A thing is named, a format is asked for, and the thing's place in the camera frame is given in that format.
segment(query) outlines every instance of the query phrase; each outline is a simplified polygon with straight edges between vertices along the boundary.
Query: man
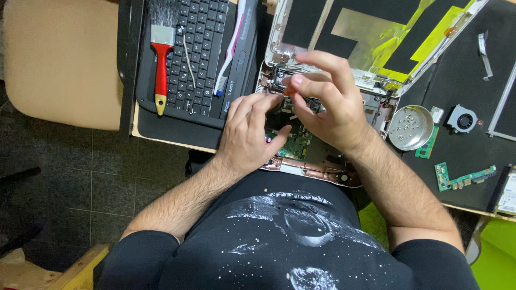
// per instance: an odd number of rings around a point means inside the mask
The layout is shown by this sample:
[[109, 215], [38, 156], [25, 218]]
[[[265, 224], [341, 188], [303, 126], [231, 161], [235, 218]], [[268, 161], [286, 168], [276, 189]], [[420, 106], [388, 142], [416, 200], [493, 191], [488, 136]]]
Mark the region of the man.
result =
[[[256, 171], [291, 128], [266, 143], [265, 113], [283, 96], [252, 94], [231, 104], [215, 157], [129, 224], [106, 258], [102, 288], [478, 289], [449, 214], [366, 122], [347, 61], [324, 52], [296, 60], [327, 73], [285, 80], [295, 113], [354, 164], [391, 253], [359, 230], [340, 187]], [[300, 94], [327, 112], [314, 114]]]

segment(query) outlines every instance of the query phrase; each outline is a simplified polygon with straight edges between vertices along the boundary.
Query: green fabric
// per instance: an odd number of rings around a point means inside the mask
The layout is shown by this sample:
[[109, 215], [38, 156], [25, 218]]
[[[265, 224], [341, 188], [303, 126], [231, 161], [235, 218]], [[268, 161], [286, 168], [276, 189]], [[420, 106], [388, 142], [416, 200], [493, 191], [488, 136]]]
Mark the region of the green fabric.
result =
[[482, 231], [480, 239], [480, 257], [471, 266], [480, 289], [514, 289], [516, 223], [494, 218]]
[[371, 235], [385, 249], [389, 250], [389, 239], [387, 238], [387, 227], [382, 215], [373, 203], [358, 212], [362, 231]]

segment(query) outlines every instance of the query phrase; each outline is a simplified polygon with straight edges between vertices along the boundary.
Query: finger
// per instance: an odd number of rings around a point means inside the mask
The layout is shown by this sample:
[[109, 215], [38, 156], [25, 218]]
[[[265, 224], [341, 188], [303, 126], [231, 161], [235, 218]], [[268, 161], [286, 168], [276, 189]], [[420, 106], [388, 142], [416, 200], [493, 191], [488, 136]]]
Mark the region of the finger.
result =
[[296, 54], [296, 61], [313, 65], [331, 74], [333, 83], [341, 93], [348, 93], [355, 90], [353, 73], [349, 67], [348, 60], [336, 55], [311, 51]]
[[292, 130], [292, 126], [286, 125], [281, 128], [276, 137], [272, 139], [272, 141], [267, 144], [267, 148], [265, 149], [265, 153], [269, 158], [273, 157], [287, 142], [288, 134]]
[[240, 104], [240, 102], [242, 101], [242, 99], [244, 98], [245, 96], [240, 96], [238, 98], [236, 98], [230, 105], [229, 107], [229, 110], [228, 110], [228, 117], [226, 118], [226, 124], [231, 121], [231, 119], [233, 119], [233, 116], [235, 115], [235, 112], [236, 110], [238, 109], [238, 105]]
[[330, 82], [314, 82], [301, 74], [292, 76], [291, 86], [301, 95], [320, 99], [329, 114], [335, 114], [335, 108], [338, 108], [343, 100], [341, 92], [334, 84]]
[[257, 101], [263, 99], [265, 96], [267, 96], [264, 93], [254, 93], [250, 94], [248, 96], [245, 96], [240, 101], [240, 104], [238, 105], [238, 108], [235, 111], [235, 115], [233, 116], [233, 120], [235, 122], [242, 121], [247, 114], [251, 111], [251, 108], [253, 107], [253, 104]]
[[265, 113], [280, 104], [283, 99], [280, 94], [271, 94], [254, 103], [249, 113], [248, 132], [262, 132], [265, 127]]
[[[313, 72], [313, 73], [303, 73], [303, 76], [307, 79], [313, 80], [315, 82], [331, 82], [331, 74], [328, 72]], [[291, 77], [286, 77], [282, 79], [282, 84], [285, 86], [290, 85]]]
[[301, 121], [309, 131], [315, 128], [317, 122], [315, 114], [307, 106], [303, 97], [298, 93], [294, 94], [292, 97], [292, 103], [294, 104], [294, 113], [299, 118], [299, 121]]

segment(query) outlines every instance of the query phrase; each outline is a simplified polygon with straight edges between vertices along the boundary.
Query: red brush handle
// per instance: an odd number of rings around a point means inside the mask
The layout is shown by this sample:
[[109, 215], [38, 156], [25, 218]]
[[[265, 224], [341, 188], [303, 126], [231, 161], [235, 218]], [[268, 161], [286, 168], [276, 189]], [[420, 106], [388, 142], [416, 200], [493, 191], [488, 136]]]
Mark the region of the red brush handle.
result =
[[167, 54], [174, 49], [172, 45], [151, 42], [152, 47], [158, 55], [158, 66], [156, 69], [156, 85], [154, 87], [154, 98], [158, 115], [163, 115], [167, 100]]

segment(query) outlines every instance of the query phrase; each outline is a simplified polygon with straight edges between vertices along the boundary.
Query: brush bristles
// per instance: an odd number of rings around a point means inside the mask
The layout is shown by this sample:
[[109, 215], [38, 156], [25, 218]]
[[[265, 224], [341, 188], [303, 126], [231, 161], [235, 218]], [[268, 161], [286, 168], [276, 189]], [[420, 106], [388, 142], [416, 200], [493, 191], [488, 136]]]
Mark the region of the brush bristles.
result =
[[152, 25], [175, 28], [181, 3], [176, 0], [150, 0], [149, 15]]

